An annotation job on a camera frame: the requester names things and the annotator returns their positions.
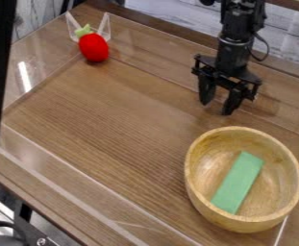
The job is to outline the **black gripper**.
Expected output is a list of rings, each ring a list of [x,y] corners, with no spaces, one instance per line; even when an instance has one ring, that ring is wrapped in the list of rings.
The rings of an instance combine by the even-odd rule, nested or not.
[[[218,86],[230,92],[222,107],[223,115],[231,115],[244,99],[254,100],[262,85],[261,79],[249,71],[253,42],[253,37],[234,40],[219,36],[216,55],[194,56],[195,64],[191,73],[198,77],[200,103],[210,104]]]

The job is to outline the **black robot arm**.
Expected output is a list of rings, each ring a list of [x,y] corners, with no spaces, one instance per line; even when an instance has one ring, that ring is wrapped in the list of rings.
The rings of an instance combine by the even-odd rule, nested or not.
[[[231,115],[244,100],[254,101],[262,80],[249,71],[249,61],[263,62],[270,45],[258,31],[265,27],[266,0],[199,0],[211,6],[220,3],[222,30],[216,56],[196,54],[191,73],[198,77],[199,100],[208,105],[220,86],[228,91],[222,115]]]

